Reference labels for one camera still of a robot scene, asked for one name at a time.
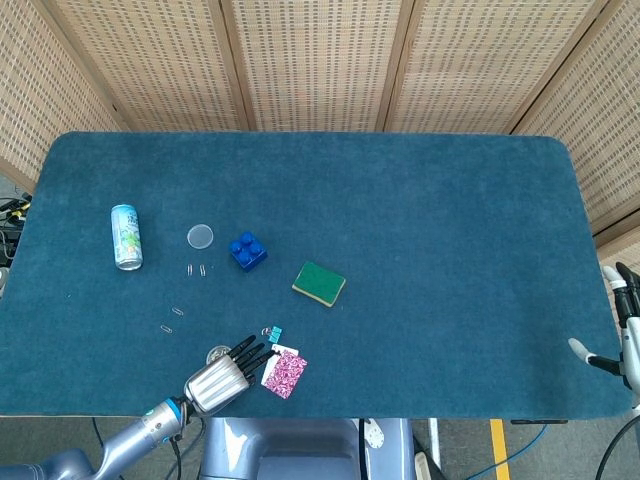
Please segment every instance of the blue carpet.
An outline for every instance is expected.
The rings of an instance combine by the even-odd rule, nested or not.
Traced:
[[[113,263],[119,203],[139,214],[135,272]],[[201,251],[186,241],[197,223],[215,235]],[[249,273],[227,250],[245,230],[269,253]],[[291,289],[306,260],[346,277],[333,308]],[[212,346],[273,324],[309,362],[300,383],[286,401],[257,386],[225,416],[585,418],[630,405],[567,346],[615,356],[618,340],[571,162],[550,138],[67,134],[0,315],[3,414],[141,414],[180,394]]]

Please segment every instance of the blue cable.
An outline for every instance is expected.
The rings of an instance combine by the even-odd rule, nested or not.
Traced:
[[[549,428],[549,425],[545,425],[544,427],[542,427],[542,430],[540,430],[540,432],[538,433],[538,435],[536,435],[536,438],[534,438],[533,440],[531,440],[529,442],[529,444],[526,447],[521,448],[520,450],[518,450],[516,453],[514,453],[513,455],[508,456],[505,460],[503,460],[500,463],[496,463],[495,465],[491,465],[490,467],[485,468],[484,470],[480,470],[478,473],[474,473],[473,475],[471,475],[470,477],[467,477],[465,480],[475,480],[476,478],[480,478],[483,475],[486,475],[487,473],[495,470],[496,468],[498,468],[500,465],[504,465],[505,463],[511,461],[511,460],[515,460],[516,458],[518,458],[520,455],[524,455],[527,450],[529,450],[531,447],[533,447],[536,443],[538,443],[538,440],[540,440],[540,438],[542,438],[542,436],[547,432],[547,429]]]

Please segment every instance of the gray floor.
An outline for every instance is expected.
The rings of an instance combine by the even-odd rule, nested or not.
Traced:
[[[594,478],[602,453],[627,418],[574,421],[552,426],[540,442],[509,464],[512,479]],[[124,427],[126,418],[99,418],[104,437]],[[197,435],[199,424],[186,430],[184,448]],[[526,445],[539,426],[505,424],[509,454]],[[428,444],[426,421],[414,421],[414,432]],[[459,480],[493,463],[489,422],[482,420],[440,420],[442,467],[447,478]],[[0,418],[0,464],[40,461],[67,448],[82,447],[97,465],[100,447],[89,418]],[[202,444],[185,460],[183,479],[195,479]],[[169,446],[156,450],[124,474],[127,480],[162,479],[174,462]],[[495,474],[483,478],[495,479]],[[616,448],[603,480],[640,478],[640,455],[634,431]]]

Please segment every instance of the clear plastic lid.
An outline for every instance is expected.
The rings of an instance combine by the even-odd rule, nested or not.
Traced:
[[[205,225],[204,223],[194,225],[189,230],[189,233],[187,233],[187,241],[189,245],[198,250],[207,248],[213,243],[213,230],[211,230],[209,225]]]

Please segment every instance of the cable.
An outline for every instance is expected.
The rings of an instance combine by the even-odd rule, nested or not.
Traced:
[[[504,465],[505,463],[511,461],[511,460],[515,460],[516,458],[518,458],[520,455],[523,455],[524,453],[526,453],[527,450],[529,450],[531,447],[533,447],[536,443],[538,443],[538,440],[540,440],[540,438],[542,438],[542,436],[547,432],[549,428],[549,425],[545,425],[544,427],[542,427],[542,430],[540,430],[540,432],[538,433],[538,435],[536,435],[536,437],[531,440],[529,442],[529,444],[526,447],[521,448],[520,450],[518,450],[516,453],[514,453],[513,455],[508,456],[505,460],[503,460],[500,463],[496,463],[495,465],[491,465],[490,467],[485,468],[484,470],[480,470],[478,473],[474,473],[473,475],[471,475],[470,477],[467,477],[465,480],[473,480],[476,478],[480,478],[483,475],[486,475],[487,473],[495,470],[496,468],[498,468],[500,465]]]
[[[182,478],[182,459],[180,458],[180,447],[178,447],[178,441],[176,440],[176,437],[172,437],[170,442],[171,446],[173,447],[173,453],[176,454],[176,463],[178,464],[178,476],[176,477],[176,480],[180,480]]]
[[[200,423],[201,423],[200,433],[198,433],[198,436],[193,439],[191,444],[182,453],[182,459],[187,458],[187,455],[189,455],[189,453],[191,453],[191,451],[195,448],[195,446],[198,444],[198,442],[200,440],[202,440],[202,437],[204,437],[204,433],[207,430],[207,425],[206,425],[206,423],[205,423],[203,418],[200,418]],[[169,480],[169,478],[171,478],[171,475],[173,475],[173,472],[176,470],[176,468],[178,468],[178,461],[177,460],[174,462],[173,466],[171,467],[171,470],[169,470],[169,473],[167,473],[167,476],[164,477],[164,480]]]
[[[4,253],[4,256],[7,257],[7,259],[9,260],[13,260],[13,257],[15,255],[9,256],[9,252],[7,252],[7,243],[9,242],[7,241],[7,237],[5,237],[4,232],[2,230],[0,230],[0,235],[2,235],[2,251]]]
[[[104,442],[102,441],[102,435],[100,435],[100,430],[98,430],[98,422],[96,422],[96,417],[91,417],[91,423],[93,425],[93,431],[96,432],[96,437],[98,437],[98,442],[100,443],[100,448],[104,448]],[[122,475],[118,475],[120,480],[124,480]]]
[[[358,420],[358,453],[360,457],[360,479],[368,480],[369,475],[367,474],[367,459],[365,456],[365,445],[364,445],[364,418]]]
[[[631,427],[633,427],[639,421],[640,421],[640,415],[638,415],[637,417],[633,417],[631,420],[629,420],[626,423],[624,427],[620,429],[620,431],[616,434],[616,436],[613,437],[613,440],[611,440],[611,443],[609,444],[609,446],[607,447],[607,450],[604,452],[604,455],[602,456],[602,460],[600,460],[600,466],[598,466],[598,473],[596,473],[596,480],[600,480],[602,478],[602,473],[604,472],[604,467],[607,465],[607,460],[609,460],[609,457],[611,456],[613,449],[616,447],[620,439],[624,436],[625,433],[627,433],[627,431],[629,431]]]

